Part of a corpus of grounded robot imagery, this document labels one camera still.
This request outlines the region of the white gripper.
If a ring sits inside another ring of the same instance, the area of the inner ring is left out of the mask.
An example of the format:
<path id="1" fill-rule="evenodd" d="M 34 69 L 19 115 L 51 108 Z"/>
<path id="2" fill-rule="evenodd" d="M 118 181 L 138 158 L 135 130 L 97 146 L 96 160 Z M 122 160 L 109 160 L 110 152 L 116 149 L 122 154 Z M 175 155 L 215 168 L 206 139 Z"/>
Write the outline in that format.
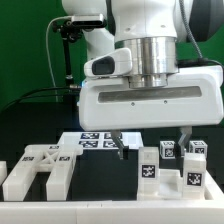
<path id="1" fill-rule="evenodd" d="M 131 89 L 125 78 L 88 80 L 80 92 L 79 122 L 86 131 L 111 131 L 121 160 L 129 147 L 120 129 L 181 127 L 177 156 L 183 157 L 191 126 L 218 124 L 224 118 L 219 66 L 181 68 L 162 88 Z"/>

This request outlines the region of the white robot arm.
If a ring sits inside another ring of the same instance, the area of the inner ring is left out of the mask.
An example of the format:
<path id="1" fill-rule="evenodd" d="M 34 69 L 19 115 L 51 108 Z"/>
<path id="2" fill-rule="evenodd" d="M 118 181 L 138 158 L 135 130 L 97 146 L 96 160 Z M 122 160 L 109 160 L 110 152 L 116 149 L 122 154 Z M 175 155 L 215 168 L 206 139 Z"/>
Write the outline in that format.
<path id="1" fill-rule="evenodd" d="M 88 60 L 79 122 L 86 131 L 194 126 L 224 118 L 224 68 L 203 56 L 179 60 L 224 24 L 224 0 L 62 0 L 83 31 Z"/>

